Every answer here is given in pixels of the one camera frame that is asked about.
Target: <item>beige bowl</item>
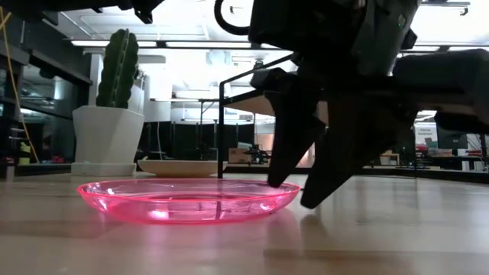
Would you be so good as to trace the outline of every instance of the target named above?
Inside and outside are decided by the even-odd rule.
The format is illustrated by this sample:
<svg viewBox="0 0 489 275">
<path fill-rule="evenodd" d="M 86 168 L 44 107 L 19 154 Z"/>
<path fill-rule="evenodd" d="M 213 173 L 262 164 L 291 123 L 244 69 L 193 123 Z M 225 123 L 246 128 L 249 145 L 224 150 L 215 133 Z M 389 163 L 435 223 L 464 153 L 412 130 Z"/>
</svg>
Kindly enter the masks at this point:
<svg viewBox="0 0 489 275">
<path fill-rule="evenodd" d="M 139 160 L 139 167 L 158 177 L 197 178 L 217 173 L 217 161 L 196 160 Z"/>
</svg>

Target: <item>white planter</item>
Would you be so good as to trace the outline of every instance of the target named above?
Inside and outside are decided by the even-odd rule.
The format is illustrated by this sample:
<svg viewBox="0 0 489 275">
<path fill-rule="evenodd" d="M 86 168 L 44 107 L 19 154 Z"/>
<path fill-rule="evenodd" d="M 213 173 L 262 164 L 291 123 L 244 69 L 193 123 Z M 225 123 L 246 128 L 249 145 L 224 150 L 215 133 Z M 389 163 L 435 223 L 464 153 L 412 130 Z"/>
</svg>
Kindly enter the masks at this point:
<svg viewBox="0 0 489 275">
<path fill-rule="evenodd" d="M 83 106 L 73 111 L 79 176 L 130 176 L 144 116 L 122 108 Z"/>
</svg>

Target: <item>office desk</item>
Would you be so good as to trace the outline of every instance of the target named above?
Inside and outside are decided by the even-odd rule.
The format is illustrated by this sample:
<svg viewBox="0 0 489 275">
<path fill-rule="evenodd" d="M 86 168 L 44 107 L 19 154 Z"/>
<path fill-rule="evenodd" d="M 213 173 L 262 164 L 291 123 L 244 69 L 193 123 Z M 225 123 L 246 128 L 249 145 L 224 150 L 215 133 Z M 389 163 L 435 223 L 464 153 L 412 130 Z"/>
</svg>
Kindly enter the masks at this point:
<svg viewBox="0 0 489 275">
<path fill-rule="evenodd" d="M 482 162 L 481 157 L 476 156 L 429 156 L 432 165 L 440 166 L 446 170 L 473 170 L 475 162 Z M 464 167 L 463 162 L 468 162 L 468 167 Z"/>
</svg>

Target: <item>transparent pink dish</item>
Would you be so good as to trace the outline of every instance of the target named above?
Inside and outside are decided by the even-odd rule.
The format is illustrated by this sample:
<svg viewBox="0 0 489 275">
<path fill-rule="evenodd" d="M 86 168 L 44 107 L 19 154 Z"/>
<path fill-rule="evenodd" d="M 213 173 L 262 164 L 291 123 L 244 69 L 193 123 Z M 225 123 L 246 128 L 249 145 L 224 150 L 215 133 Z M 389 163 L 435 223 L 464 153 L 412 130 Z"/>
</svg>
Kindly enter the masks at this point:
<svg viewBox="0 0 489 275">
<path fill-rule="evenodd" d="M 239 222 L 288 205 L 300 187 L 278 189 L 254 180 L 149 179 L 87 183 L 78 188 L 86 203 L 127 222 L 205 224 Z"/>
</svg>

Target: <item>cable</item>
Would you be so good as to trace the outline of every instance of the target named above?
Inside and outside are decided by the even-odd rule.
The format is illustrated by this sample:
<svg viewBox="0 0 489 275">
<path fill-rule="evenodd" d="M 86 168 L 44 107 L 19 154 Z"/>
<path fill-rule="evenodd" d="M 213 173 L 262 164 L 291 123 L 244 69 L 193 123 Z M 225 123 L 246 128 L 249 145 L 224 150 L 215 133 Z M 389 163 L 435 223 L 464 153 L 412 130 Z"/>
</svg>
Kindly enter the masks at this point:
<svg viewBox="0 0 489 275">
<path fill-rule="evenodd" d="M 160 153 L 160 160 L 163 160 L 163 153 L 161 153 L 161 142 L 160 142 L 160 122 L 157 122 L 156 127 L 156 138 L 158 139 L 158 153 Z"/>
<path fill-rule="evenodd" d="M 232 24 L 229 24 L 228 22 L 226 22 L 226 20 L 224 20 L 224 18 L 222 17 L 222 12 L 221 12 L 223 2 L 224 2 L 224 0 L 215 0 L 215 4 L 214 4 L 214 17 L 215 17 L 215 20 L 217 21 L 217 24 L 219 25 L 219 27 L 221 27 L 224 31 L 229 32 L 230 34 L 248 35 L 248 32 L 250 31 L 249 26 L 238 27 L 238 26 L 234 26 Z"/>
<path fill-rule="evenodd" d="M 29 135 L 29 131 L 28 131 L 28 127 L 25 125 L 24 115 L 21 112 L 21 101 L 18 97 L 17 85 L 15 85 L 15 77 L 14 77 L 14 71 L 12 69 L 12 61 L 10 58 L 10 50 L 8 49 L 7 28 L 5 26 L 10 17 L 11 17 L 11 12 L 9 12 L 7 14 L 7 16 L 5 16 L 5 19 L 4 19 L 3 7 L 0 7 L 0 18 L 2 20 L 2 23 L 0 24 L 0 28 L 3 30 L 3 38 L 4 38 L 4 42 L 5 42 L 5 49 L 7 51 L 8 70 L 10 71 L 10 80 L 12 82 L 12 86 L 14 87 L 15 104 L 18 108 L 19 118 L 21 119 L 22 126 L 23 126 L 24 131 L 25 131 L 25 136 L 27 137 L 27 139 L 29 141 L 29 145 L 32 148 L 32 153 L 34 153 L 34 158 L 36 159 L 36 162 L 39 163 L 39 158 L 37 157 L 36 149 L 34 148 L 34 145 L 32 144 L 31 136 Z"/>
</svg>

